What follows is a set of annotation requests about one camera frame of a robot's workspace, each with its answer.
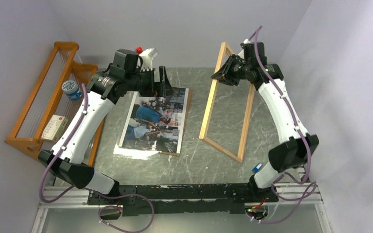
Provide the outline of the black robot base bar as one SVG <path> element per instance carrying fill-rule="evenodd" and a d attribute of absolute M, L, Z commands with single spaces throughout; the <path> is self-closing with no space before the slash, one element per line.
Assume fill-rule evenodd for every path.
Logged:
<path fill-rule="evenodd" d="M 123 216 L 181 213 L 228 212 L 242 214 L 245 208 L 261 202 L 277 202 L 270 188 L 257 189 L 250 183 L 122 185 L 118 200 L 107 200 L 90 192 L 87 204 L 106 206 L 119 204 Z"/>

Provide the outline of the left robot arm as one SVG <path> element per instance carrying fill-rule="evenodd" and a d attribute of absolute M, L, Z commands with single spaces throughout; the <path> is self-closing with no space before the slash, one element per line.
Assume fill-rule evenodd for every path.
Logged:
<path fill-rule="evenodd" d="M 83 102 L 73 120 L 50 150 L 41 150 L 38 159 L 45 166 L 42 181 L 50 173 L 78 189 L 98 192 L 113 204 L 119 199 L 119 182 L 83 163 L 85 152 L 99 125 L 127 92 L 143 97 L 166 97 L 173 93 L 165 66 L 136 68 L 135 72 L 96 72 L 83 85 Z"/>

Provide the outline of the light wooden picture frame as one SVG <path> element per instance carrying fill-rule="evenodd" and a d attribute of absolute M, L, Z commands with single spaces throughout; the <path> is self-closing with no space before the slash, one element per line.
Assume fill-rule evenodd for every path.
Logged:
<path fill-rule="evenodd" d="M 259 101 L 255 88 L 247 81 L 237 86 L 209 81 L 209 91 L 204 102 L 199 142 L 210 153 L 244 165 L 253 159 L 251 149 L 256 147 L 257 129 L 252 126 Z"/>

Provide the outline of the printed photo of people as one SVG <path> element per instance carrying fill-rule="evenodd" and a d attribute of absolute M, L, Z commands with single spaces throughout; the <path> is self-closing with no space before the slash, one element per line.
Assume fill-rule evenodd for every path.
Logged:
<path fill-rule="evenodd" d="M 114 154 L 132 159 L 147 160 L 161 153 L 168 154 L 171 119 L 169 97 L 143 97 L 134 93 L 120 139 Z"/>

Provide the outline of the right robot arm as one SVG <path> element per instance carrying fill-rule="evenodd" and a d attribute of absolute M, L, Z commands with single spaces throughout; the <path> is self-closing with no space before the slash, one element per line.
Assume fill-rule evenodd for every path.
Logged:
<path fill-rule="evenodd" d="M 268 153 L 268 162 L 251 177 L 248 197 L 260 201 L 267 188 L 290 168 L 311 161 L 319 144 L 317 135 L 310 134 L 296 114 L 286 90 L 284 75 L 278 64 L 268 64 L 262 42 L 241 43 L 242 52 L 231 54 L 211 78 L 222 84 L 238 85 L 249 81 L 261 95 L 275 123 L 279 145 Z"/>

